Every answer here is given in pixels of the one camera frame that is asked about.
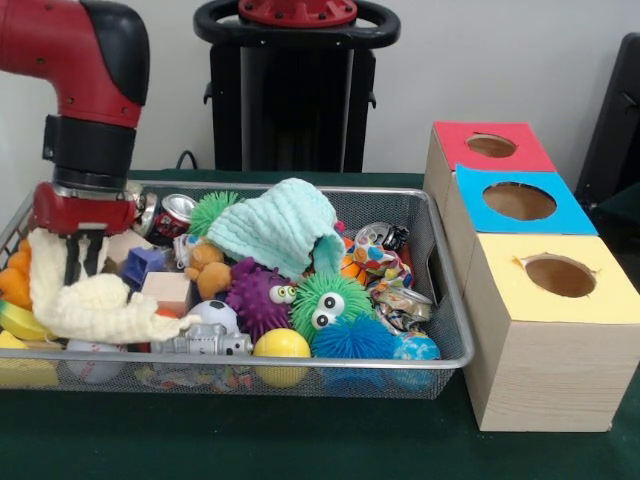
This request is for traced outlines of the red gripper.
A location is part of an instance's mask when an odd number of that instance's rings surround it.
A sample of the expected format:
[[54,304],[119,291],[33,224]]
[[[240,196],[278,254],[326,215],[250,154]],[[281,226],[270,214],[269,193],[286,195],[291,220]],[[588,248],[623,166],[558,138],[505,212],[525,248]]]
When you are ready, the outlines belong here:
[[83,266],[87,275],[91,277],[98,273],[99,255],[105,236],[125,232],[134,223],[136,214],[136,202],[128,194],[77,190],[41,182],[33,193],[29,226],[32,229],[44,228],[50,233],[66,236],[63,285],[70,286],[79,280],[82,270],[82,234],[76,233],[101,233],[85,235],[87,249]]

